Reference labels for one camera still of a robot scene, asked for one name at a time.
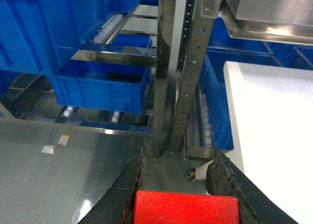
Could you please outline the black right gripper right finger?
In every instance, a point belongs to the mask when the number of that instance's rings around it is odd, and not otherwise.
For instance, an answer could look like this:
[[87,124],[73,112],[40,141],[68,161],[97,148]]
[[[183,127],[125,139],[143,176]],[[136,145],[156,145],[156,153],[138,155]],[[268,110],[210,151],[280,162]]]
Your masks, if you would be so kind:
[[216,150],[206,170],[205,187],[210,195],[232,196],[239,202],[242,224],[295,224],[222,151]]

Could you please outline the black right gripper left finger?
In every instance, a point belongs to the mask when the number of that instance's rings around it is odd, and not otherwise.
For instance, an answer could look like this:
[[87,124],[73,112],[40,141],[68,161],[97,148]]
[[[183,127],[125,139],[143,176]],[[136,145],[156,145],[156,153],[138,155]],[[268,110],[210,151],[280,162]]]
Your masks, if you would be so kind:
[[142,147],[126,164],[111,188],[79,221],[80,224],[131,224],[134,215],[135,196],[140,187],[140,177],[145,166]]

